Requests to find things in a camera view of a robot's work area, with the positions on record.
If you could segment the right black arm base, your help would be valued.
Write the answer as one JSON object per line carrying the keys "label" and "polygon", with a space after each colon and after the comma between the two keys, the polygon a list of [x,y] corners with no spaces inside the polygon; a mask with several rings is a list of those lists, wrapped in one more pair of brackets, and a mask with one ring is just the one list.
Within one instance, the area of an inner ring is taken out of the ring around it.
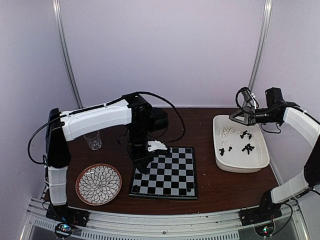
{"label": "right black arm base", "polygon": [[262,212],[260,207],[244,208],[238,212],[242,226],[255,225],[263,222],[272,221],[282,216],[280,209],[271,212]]}

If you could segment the black and grey chessboard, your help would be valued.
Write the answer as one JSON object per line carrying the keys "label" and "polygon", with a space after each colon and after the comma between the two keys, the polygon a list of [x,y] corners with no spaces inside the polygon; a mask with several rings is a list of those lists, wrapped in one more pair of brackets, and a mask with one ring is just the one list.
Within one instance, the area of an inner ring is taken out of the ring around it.
{"label": "black and grey chessboard", "polygon": [[[137,198],[197,200],[198,183],[195,148],[171,147],[165,155],[156,155],[148,165],[149,174],[133,170],[128,195]],[[134,185],[140,192],[133,192]]]}

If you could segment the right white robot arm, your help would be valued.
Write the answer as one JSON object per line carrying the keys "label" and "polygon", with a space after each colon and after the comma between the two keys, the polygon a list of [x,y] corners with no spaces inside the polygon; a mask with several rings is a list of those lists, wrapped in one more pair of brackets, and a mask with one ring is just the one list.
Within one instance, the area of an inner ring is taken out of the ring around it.
{"label": "right white robot arm", "polygon": [[296,176],[283,184],[266,191],[256,210],[259,220],[268,220],[281,205],[298,198],[320,184],[320,122],[297,103],[284,99],[282,90],[271,87],[264,92],[266,107],[259,106],[255,95],[248,87],[242,87],[235,94],[237,111],[229,119],[244,126],[257,124],[286,125],[294,137],[300,137],[303,146],[309,148],[309,155]]}

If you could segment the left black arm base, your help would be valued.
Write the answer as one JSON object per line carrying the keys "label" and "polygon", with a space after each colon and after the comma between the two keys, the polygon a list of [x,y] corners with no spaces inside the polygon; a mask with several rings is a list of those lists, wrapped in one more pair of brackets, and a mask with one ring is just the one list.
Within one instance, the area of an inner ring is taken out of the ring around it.
{"label": "left black arm base", "polygon": [[48,219],[67,223],[73,226],[86,227],[90,213],[86,210],[80,210],[64,205],[50,204],[45,215]]}

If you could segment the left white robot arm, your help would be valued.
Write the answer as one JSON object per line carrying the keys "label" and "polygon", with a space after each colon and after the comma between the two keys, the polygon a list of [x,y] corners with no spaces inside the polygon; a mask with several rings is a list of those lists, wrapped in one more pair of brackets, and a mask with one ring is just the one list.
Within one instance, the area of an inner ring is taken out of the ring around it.
{"label": "left white robot arm", "polygon": [[145,173],[154,153],[166,153],[169,148],[148,134],[165,129],[168,115],[153,108],[139,93],[131,93],[111,102],[73,111],[52,109],[46,130],[46,165],[49,199],[52,213],[61,222],[72,218],[67,205],[67,170],[72,160],[68,143],[95,131],[126,126],[129,134],[128,154],[133,165]]}

